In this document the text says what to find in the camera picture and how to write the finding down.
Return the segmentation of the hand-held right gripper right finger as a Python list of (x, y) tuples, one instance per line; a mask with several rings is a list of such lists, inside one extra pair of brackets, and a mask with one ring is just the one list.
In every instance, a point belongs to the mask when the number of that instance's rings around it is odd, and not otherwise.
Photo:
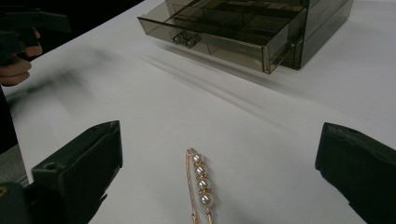
[(367, 224), (396, 224), (396, 150), (351, 128), (324, 123), (315, 168)]

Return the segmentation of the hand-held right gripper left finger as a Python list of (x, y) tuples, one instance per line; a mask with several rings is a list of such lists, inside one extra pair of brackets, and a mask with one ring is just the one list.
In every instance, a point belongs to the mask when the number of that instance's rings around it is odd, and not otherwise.
[(120, 123), (95, 125), (32, 169), (38, 224), (88, 224), (122, 167)]

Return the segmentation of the gold pearl brooch pin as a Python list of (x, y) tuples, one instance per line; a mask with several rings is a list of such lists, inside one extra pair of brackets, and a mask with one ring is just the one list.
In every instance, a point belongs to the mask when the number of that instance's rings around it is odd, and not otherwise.
[(186, 150), (185, 168), (191, 202), (192, 223), (199, 224), (196, 204), (200, 204), (205, 210), (208, 224), (214, 224), (212, 212), (214, 196), (205, 157), (193, 147), (189, 147)]

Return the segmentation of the smoky transparent drawer organizer box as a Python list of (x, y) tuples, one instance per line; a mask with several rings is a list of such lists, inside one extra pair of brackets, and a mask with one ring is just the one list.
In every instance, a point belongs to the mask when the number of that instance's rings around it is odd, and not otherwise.
[(354, 0), (303, 0), (307, 7), (302, 41), (280, 65), (304, 66), (347, 20)]

